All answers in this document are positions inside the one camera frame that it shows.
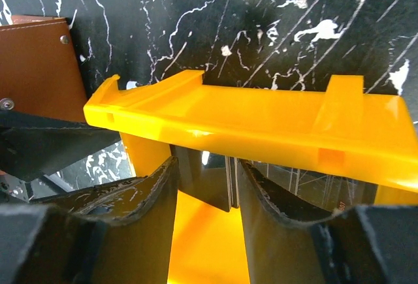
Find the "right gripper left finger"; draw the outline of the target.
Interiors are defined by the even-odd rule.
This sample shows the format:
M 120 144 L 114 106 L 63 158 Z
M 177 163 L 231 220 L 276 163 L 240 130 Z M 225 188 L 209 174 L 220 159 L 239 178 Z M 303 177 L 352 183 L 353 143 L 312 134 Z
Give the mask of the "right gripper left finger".
M 166 283 L 180 171 L 1 205 L 2 283 Z

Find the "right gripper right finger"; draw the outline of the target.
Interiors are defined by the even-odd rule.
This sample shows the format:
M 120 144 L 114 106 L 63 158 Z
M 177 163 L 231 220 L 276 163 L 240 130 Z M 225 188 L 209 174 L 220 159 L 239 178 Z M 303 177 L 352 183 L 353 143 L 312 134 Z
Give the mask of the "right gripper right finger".
M 332 213 L 240 162 L 240 212 L 252 283 L 416 283 L 417 208 Z

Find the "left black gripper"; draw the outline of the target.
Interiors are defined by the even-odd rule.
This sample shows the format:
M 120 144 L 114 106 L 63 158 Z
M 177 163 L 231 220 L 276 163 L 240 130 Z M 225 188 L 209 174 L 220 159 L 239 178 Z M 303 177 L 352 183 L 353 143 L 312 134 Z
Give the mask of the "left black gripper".
M 117 132 L 1 111 L 1 202 L 35 202 L 124 177 Z

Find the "striped edge credit card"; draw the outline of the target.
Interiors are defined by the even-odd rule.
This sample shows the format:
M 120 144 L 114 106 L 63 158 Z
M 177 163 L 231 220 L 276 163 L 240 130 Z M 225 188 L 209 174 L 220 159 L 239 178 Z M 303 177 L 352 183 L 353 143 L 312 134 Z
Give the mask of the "striped edge credit card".
M 253 165 L 275 184 L 328 211 L 344 211 L 373 204 L 378 186 L 351 178 L 254 161 Z

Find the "brown leather card holder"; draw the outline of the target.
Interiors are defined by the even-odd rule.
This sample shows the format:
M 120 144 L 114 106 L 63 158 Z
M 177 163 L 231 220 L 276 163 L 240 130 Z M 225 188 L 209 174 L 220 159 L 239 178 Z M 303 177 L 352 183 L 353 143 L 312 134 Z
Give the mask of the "brown leather card holder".
M 83 122 L 86 102 L 66 19 L 13 15 L 1 27 L 1 109 Z

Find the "small orange plastic bin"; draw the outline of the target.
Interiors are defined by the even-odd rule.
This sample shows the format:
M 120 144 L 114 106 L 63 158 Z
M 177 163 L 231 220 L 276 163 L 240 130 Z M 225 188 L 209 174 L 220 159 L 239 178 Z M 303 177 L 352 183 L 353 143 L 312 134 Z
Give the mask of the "small orange plastic bin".
M 324 92 L 209 86 L 201 71 L 119 90 L 107 79 L 86 121 L 160 144 L 376 184 L 377 204 L 417 208 L 417 135 L 403 98 L 365 94 L 362 76 Z

